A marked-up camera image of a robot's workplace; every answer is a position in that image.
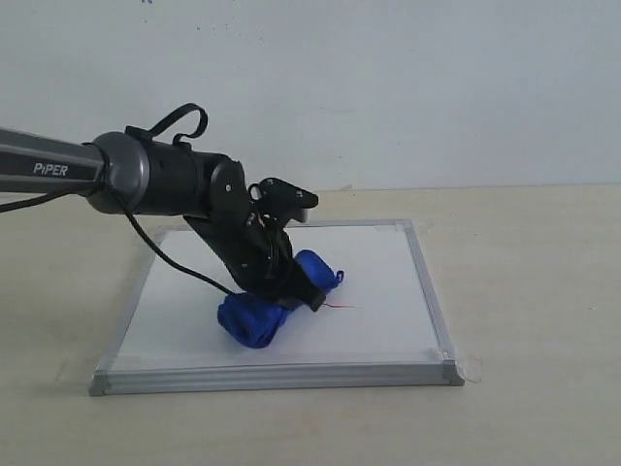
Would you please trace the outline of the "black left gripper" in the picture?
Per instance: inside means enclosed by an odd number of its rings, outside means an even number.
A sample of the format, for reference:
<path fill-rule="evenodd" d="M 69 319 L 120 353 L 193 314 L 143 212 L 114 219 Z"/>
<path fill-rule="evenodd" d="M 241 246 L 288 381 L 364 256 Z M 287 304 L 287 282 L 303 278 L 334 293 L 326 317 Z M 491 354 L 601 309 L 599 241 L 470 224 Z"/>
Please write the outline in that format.
<path fill-rule="evenodd" d="M 270 231 L 258 222 L 246 225 L 217 224 L 185 216 L 191 229 L 224 263 L 234 282 L 259 296 L 285 296 L 274 301 L 283 309 L 306 306 L 317 312 L 326 293 L 314 284 L 301 266 L 293 265 L 286 233 Z"/>

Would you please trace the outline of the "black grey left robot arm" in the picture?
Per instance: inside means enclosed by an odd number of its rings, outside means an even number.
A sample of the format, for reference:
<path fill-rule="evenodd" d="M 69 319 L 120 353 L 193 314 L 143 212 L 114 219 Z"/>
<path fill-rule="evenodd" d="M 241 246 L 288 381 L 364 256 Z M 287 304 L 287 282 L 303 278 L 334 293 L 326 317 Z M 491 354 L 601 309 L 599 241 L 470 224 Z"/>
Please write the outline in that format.
<path fill-rule="evenodd" d="M 317 310 L 326 299 L 285 231 L 306 221 L 317 195 L 274 177 L 248 184 L 225 154 L 156 142 L 134 127 L 84 144 L 3 129 L 1 190 L 36 202 L 79 195 L 108 215 L 180 216 L 242 290 L 286 308 Z"/>

